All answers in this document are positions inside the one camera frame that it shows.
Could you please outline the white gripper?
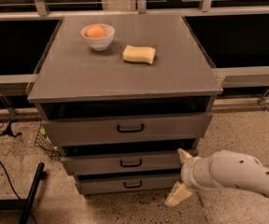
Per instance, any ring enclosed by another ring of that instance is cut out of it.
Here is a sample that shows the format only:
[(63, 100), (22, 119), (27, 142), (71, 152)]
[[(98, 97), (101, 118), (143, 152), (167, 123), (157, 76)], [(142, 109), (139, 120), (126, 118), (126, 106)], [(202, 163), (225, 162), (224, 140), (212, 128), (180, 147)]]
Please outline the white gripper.
[(188, 199), (192, 196), (192, 190), (210, 188), (209, 158), (193, 157), (182, 148), (179, 148), (177, 152), (179, 160), (183, 164), (180, 173), (183, 183), (176, 182), (173, 186), (164, 202), (167, 206), (176, 206)]

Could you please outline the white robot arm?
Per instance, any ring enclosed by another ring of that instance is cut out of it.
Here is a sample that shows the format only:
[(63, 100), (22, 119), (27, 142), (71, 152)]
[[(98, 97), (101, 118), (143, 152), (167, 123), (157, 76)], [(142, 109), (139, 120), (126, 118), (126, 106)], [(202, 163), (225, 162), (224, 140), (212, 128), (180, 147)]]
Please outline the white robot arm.
[(213, 188), (247, 190), (269, 199), (269, 169), (257, 158), (227, 150), (206, 158), (193, 157), (181, 148), (177, 152), (182, 164), (180, 180), (167, 196), (166, 205), (176, 206), (195, 191)]

